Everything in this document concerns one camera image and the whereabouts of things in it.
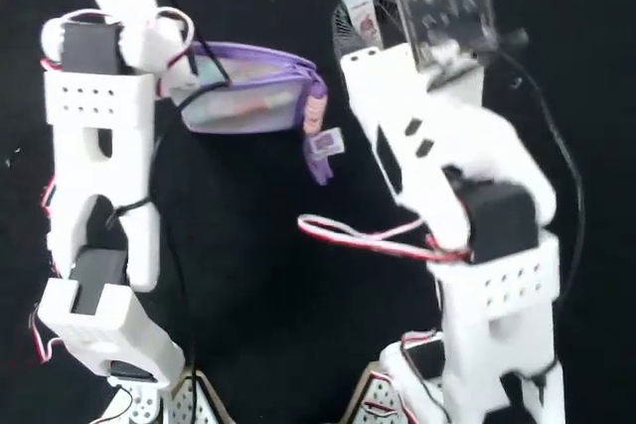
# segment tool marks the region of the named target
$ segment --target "black circuit board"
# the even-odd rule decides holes
[[[432,62],[431,47],[450,40],[471,52],[494,37],[491,0],[397,0],[397,5],[419,71]]]

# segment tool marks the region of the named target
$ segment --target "black background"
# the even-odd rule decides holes
[[[307,57],[331,87],[327,123],[343,128],[347,153],[333,159],[328,187],[313,184],[293,132],[196,137],[180,131],[165,145],[158,204],[185,264],[201,368],[236,421],[333,422],[367,362],[402,332],[438,321],[422,264],[327,245],[296,230],[301,212],[368,230],[405,219],[346,106],[330,39],[336,0],[180,1],[206,38]],[[87,422],[111,392],[63,349],[36,365],[27,331],[49,274],[39,200],[53,165],[39,32],[47,19],[89,5],[0,0],[2,422]],[[525,27],[530,35],[523,60],[545,88],[588,194],[588,240],[558,341],[569,422],[576,424],[626,422],[634,389],[631,6],[633,0],[495,0],[502,30]],[[490,68],[485,104],[516,124],[555,184],[559,211],[552,229],[566,259],[572,184],[530,92],[515,84],[507,68]],[[158,128],[169,109],[158,106]],[[142,300],[183,343],[183,307],[165,252],[159,286]]]

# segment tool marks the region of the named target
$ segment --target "small white box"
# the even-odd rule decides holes
[[[341,0],[353,28],[358,32],[368,47],[383,48],[382,33],[376,17],[374,0]]]

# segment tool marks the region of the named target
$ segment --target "purple pouch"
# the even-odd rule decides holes
[[[203,94],[182,113],[191,131],[211,134],[246,134],[282,131],[303,126],[311,136],[322,127],[322,110],[308,105],[325,98],[327,87],[316,66],[301,57],[244,44],[209,42],[208,46],[230,76],[232,84]],[[223,77],[201,44],[194,45],[200,85]],[[192,91],[173,91],[176,104]],[[316,181],[324,185],[333,176],[327,158],[303,151]]]

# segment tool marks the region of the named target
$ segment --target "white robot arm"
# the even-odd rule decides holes
[[[342,59],[341,68],[351,108],[396,203],[420,215],[441,248],[465,248],[470,236],[468,216],[444,173],[448,167],[475,180],[523,185],[535,200],[538,224],[550,223],[555,191],[514,127],[481,101],[467,102],[481,89],[475,88],[481,69],[429,92],[437,68],[417,72],[408,44],[356,52]],[[383,153],[395,158],[398,172]]]
[[[514,127],[481,105],[483,68],[471,54],[497,48],[492,17],[477,7],[488,0],[398,5],[408,44],[341,59],[350,106],[396,204],[419,215],[439,248],[471,253],[427,263],[443,334],[419,345],[443,343],[424,365],[441,361],[443,372],[422,377],[404,341],[382,352],[381,367],[419,424],[481,424],[511,404],[500,380],[510,373],[537,424],[563,424],[558,240],[544,229],[556,194]]]
[[[60,277],[49,280],[38,317],[88,369],[134,396],[133,422],[154,422],[163,409],[167,423],[174,399],[191,394],[177,392],[185,388],[184,354],[136,292],[151,291],[159,276],[159,214],[148,200],[155,100],[197,87],[186,56],[194,25],[156,0],[95,1],[101,10],[53,19],[42,32],[56,169],[48,244]],[[111,132],[110,156],[98,129]],[[86,243],[98,196],[116,208],[137,203],[119,218],[127,250]],[[199,402],[200,417],[217,422],[203,396]]]

